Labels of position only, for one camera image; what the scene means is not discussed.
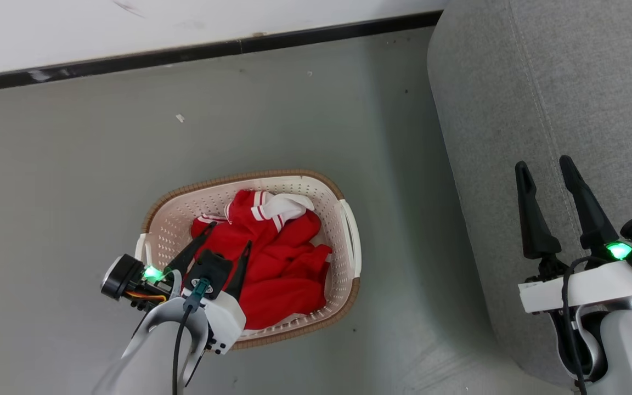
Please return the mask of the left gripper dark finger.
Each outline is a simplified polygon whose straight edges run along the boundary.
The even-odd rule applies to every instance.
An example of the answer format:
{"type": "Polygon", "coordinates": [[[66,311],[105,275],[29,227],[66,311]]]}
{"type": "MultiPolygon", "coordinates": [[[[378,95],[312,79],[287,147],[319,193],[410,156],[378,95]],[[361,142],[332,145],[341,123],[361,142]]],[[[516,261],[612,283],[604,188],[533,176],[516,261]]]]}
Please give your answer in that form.
{"type": "Polygon", "coordinates": [[[174,272],[174,270],[177,270],[181,275],[185,275],[190,268],[191,262],[195,259],[196,253],[208,240],[217,224],[217,222],[208,223],[208,227],[193,237],[193,240],[165,266],[165,275],[174,272]]]}
{"type": "Polygon", "coordinates": [[[231,297],[234,297],[239,302],[244,285],[244,278],[246,277],[247,265],[252,251],[253,242],[249,240],[238,260],[235,262],[235,272],[233,273],[230,282],[225,286],[225,292],[231,297]]]}

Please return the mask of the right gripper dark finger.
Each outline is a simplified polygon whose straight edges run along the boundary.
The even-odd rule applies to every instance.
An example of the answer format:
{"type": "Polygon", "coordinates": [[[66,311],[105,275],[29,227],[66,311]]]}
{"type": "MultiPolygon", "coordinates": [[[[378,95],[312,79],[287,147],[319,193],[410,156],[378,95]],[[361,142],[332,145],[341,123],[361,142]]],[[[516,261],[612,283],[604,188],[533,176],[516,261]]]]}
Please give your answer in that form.
{"type": "Polygon", "coordinates": [[[559,159],[565,188],[570,192],[577,210],[582,234],[579,242],[592,257],[601,258],[605,262],[616,262],[607,245],[617,242],[619,235],[602,209],[589,185],[577,169],[569,155],[559,159]]]}
{"type": "Polygon", "coordinates": [[[517,207],[520,217],[522,251],[525,258],[544,258],[560,253],[560,241],[552,235],[539,207],[537,187],[528,165],[519,161],[515,167],[517,207]]]}

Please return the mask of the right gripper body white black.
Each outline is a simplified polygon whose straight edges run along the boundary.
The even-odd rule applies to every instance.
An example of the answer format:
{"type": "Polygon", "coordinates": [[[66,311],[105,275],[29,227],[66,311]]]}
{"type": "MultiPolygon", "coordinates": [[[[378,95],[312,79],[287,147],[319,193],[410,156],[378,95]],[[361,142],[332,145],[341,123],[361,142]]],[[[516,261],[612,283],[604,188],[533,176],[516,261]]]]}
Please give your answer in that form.
{"type": "Polygon", "coordinates": [[[621,234],[627,236],[627,241],[614,241],[604,247],[611,262],[593,263],[587,270],[569,276],[570,307],[632,297],[632,220],[622,227],[621,234]]]}

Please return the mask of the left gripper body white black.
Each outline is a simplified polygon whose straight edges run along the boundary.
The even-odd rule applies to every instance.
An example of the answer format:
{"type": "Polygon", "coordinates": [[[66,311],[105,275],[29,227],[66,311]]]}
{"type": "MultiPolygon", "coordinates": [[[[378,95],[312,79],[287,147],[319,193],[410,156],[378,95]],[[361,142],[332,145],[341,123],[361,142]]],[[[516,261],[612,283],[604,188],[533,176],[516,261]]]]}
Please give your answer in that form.
{"type": "Polygon", "coordinates": [[[234,263],[215,253],[203,253],[193,268],[181,275],[177,270],[166,274],[135,257],[122,255],[105,273],[101,292],[113,300],[127,298],[133,307],[147,312],[142,324],[153,329],[150,317],[160,317],[160,307],[182,318],[199,310],[207,320],[208,337],[204,348],[225,353],[240,338],[246,315],[234,297],[225,292],[234,263]]]}

